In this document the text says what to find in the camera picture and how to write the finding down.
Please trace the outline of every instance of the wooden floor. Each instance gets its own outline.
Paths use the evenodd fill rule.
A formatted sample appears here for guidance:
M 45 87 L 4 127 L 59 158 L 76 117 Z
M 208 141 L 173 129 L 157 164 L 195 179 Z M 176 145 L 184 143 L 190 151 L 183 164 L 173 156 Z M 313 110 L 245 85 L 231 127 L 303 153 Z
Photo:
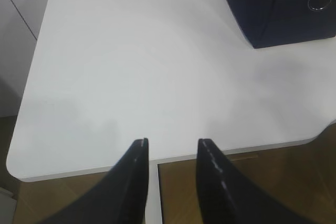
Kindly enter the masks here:
M 10 139 L 14 122 L 15 118 L 0 119 L 0 142 Z M 335 224 L 335 153 L 336 125 L 332 125 L 310 144 L 232 155 L 230 159 L 252 181 L 293 211 L 316 223 Z M 2 155 L 0 153 L 0 186 L 17 194 L 14 224 L 36 223 L 52 215 L 104 176 L 100 173 L 19 183 L 4 174 Z M 201 224 L 195 161 L 162 164 L 160 174 L 165 224 Z

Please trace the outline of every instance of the wall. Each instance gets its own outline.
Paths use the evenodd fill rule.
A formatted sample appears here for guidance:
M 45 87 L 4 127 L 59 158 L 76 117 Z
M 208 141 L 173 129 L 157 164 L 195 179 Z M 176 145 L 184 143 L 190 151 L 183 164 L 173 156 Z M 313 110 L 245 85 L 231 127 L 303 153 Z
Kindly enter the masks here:
M 0 117 L 18 113 L 46 4 L 0 0 Z

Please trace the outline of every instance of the navy bag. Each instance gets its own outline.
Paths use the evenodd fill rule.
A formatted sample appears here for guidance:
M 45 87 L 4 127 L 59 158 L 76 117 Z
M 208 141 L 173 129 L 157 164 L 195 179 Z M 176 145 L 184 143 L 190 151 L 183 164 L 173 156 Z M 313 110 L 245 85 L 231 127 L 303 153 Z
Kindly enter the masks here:
M 336 35 L 336 0 L 227 0 L 254 48 Z

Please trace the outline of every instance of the desk surface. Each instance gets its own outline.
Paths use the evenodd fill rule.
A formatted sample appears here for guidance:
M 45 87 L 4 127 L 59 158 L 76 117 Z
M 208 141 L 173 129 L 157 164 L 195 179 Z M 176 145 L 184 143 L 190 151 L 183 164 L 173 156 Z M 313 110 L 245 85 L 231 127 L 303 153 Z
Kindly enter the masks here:
M 49 0 L 7 168 L 30 181 L 287 145 L 336 119 L 336 41 L 253 49 L 226 0 Z

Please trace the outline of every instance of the table leg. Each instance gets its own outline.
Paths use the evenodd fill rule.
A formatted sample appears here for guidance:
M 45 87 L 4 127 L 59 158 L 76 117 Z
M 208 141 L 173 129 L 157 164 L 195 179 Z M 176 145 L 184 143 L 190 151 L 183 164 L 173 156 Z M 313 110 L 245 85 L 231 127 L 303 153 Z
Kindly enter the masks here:
M 145 209 L 146 224 L 162 224 L 158 164 L 149 165 L 148 196 Z

